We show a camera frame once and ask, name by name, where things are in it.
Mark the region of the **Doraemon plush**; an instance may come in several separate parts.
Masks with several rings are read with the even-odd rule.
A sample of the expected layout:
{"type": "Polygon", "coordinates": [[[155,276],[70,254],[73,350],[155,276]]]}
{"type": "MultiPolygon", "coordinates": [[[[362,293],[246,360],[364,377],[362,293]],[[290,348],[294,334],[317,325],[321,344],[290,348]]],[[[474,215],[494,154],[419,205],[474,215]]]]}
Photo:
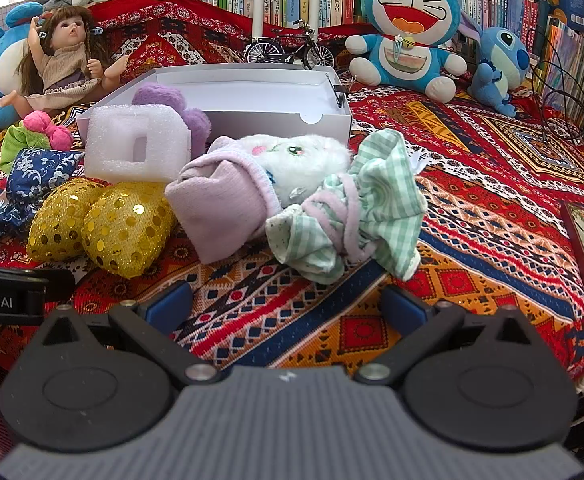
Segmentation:
{"type": "Polygon", "coordinates": [[[453,78],[467,71],[464,58],[444,48],[459,28],[458,0],[365,0],[365,16],[377,31],[345,41],[350,74],[360,84],[391,84],[439,103],[453,99],[453,78]]]}

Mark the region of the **Stitch plush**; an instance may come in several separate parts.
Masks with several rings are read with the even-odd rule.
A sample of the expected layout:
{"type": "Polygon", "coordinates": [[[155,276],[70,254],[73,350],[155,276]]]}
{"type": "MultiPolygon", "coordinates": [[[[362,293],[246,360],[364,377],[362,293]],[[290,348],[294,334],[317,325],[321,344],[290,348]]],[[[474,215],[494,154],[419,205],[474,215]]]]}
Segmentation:
{"type": "Polygon", "coordinates": [[[506,28],[480,27],[464,11],[458,32],[477,41],[477,65],[468,93],[482,105],[515,117],[510,92],[520,88],[529,70],[523,42],[506,28]]]}

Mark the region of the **lilac knit sock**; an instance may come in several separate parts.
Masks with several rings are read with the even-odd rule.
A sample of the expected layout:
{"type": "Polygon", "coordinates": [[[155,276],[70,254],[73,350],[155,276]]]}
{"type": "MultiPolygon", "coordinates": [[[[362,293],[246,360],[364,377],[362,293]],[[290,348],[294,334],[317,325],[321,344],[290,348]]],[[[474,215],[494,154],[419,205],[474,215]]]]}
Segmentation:
{"type": "Polygon", "coordinates": [[[200,261],[226,259],[261,237],[266,220],[281,211],[268,171],[258,156],[275,137],[219,136],[167,184],[165,197],[200,261]]]}

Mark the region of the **white fluffy plush cat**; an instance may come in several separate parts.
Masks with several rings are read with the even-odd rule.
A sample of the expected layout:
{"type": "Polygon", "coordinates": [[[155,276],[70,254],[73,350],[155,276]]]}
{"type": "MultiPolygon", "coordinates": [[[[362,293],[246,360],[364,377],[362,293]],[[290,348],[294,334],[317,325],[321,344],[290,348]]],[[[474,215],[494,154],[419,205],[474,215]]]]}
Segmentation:
{"type": "Polygon", "coordinates": [[[254,134],[237,143],[266,170],[282,208],[301,204],[325,177],[343,174],[350,165],[347,146],[328,136],[254,134]]]}

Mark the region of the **black miniature bicycle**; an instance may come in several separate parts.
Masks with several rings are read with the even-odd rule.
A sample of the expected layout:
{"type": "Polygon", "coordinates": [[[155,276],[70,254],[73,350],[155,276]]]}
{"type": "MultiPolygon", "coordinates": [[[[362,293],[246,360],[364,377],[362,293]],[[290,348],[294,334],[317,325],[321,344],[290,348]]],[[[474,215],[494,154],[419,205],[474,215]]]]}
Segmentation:
{"type": "Polygon", "coordinates": [[[253,39],[244,49],[243,58],[246,63],[301,63],[305,70],[316,66],[335,66],[332,52],[318,44],[313,38],[315,31],[301,18],[293,21],[301,29],[301,38],[294,35],[283,35],[283,29],[275,30],[273,38],[261,37],[253,39]]]}

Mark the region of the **green pink scrunchie bow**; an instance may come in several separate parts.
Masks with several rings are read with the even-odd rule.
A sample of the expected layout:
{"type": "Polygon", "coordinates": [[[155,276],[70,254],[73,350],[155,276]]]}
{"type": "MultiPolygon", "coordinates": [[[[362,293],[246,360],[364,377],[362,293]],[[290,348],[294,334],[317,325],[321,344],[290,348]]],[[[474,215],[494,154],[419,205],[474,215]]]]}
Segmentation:
{"type": "Polygon", "coordinates": [[[56,125],[42,110],[33,110],[6,130],[0,151],[0,170],[10,174],[17,154],[24,148],[68,151],[73,137],[68,128],[56,125]]]}

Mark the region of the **blue floral cloth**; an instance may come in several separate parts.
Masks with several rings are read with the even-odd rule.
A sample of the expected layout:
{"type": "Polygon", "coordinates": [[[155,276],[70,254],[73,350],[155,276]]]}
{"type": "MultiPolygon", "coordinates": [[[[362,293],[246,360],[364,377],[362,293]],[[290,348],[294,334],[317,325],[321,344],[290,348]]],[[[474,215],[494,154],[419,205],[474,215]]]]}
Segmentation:
{"type": "Polygon", "coordinates": [[[47,196],[68,182],[83,152],[23,148],[7,180],[7,203],[0,207],[0,232],[27,236],[47,196]]]}

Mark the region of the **green checkered cloth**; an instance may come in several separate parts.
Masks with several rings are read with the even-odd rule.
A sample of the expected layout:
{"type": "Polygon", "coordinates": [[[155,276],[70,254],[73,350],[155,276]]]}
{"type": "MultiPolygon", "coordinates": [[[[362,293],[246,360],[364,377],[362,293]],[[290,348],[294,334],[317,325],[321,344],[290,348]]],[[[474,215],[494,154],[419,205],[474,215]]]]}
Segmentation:
{"type": "Polygon", "coordinates": [[[338,281],[347,264],[369,259],[401,281],[412,278],[427,210],[415,182],[426,166],[422,155],[397,130],[370,133],[346,172],[325,177],[301,204],[267,220],[275,258],[324,285],[338,281]]]}

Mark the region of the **blue white whale plush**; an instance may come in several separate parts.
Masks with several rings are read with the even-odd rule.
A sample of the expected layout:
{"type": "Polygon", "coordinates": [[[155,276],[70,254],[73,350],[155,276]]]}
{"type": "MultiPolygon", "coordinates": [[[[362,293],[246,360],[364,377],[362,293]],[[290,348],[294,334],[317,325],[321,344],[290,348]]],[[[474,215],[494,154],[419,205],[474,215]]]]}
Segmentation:
{"type": "MultiPolygon", "coordinates": [[[[28,51],[30,21],[43,10],[44,7],[36,1],[21,3],[6,15],[4,22],[7,28],[0,27],[0,98],[21,90],[22,77],[18,67],[28,51]]],[[[8,128],[19,119],[12,105],[0,106],[0,129],[8,128]]]]}

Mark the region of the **purple plush monster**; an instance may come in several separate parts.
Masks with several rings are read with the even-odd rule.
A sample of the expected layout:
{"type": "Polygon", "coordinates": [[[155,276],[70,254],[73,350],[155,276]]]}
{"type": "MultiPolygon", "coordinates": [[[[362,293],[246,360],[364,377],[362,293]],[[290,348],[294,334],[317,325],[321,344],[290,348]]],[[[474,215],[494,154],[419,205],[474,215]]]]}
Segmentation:
{"type": "Polygon", "coordinates": [[[180,90],[157,82],[141,84],[132,97],[132,105],[147,104],[166,105],[177,112],[191,132],[191,158],[198,158],[205,153],[211,134],[211,121],[203,110],[188,107],[180,90]]]}

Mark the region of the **white foam block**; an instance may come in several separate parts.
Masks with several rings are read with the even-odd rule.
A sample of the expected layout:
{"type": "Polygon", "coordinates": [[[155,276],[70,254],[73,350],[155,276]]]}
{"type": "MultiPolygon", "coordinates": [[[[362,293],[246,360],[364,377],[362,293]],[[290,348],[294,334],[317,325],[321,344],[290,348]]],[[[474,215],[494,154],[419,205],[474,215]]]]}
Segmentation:
{"type": "Polygon", "coordinates": [[[89,178],[168,183],[190,159],[190,129],[167,105],[108,105],[91,110],[84,157],[89,178]]]}

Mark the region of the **white cardboard box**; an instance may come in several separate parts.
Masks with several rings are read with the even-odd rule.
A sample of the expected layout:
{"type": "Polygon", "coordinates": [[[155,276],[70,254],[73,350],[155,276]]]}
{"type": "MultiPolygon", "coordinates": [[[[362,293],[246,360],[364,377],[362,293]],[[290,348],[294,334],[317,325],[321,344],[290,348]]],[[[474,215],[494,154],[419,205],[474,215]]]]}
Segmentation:
{"type": "Polygon", "coordinates": [[[351,115],[345,87],[329,66],[306,70],[291,64],[208,63],[155,68],[94,106],[129,104],[141,84],[149,82],[179,90],[189,108],[203,110],[211,121],[211,140],[313,133],[348,143],[351,115]]]}

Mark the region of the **brown haired baby doll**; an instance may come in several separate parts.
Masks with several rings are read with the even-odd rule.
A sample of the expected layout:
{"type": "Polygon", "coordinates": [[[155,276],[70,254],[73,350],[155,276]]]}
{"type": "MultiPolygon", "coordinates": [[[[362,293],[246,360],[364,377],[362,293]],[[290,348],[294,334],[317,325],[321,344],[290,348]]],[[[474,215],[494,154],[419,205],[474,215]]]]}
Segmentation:
{"type": "Polygon", "coordinates": [[[128,58],[112,58],[84,6],[62,6],[30,21],[28,51],[19,64],[21,88],[0,98],[23,118],[97,101],[121,84],[128,58]]]}

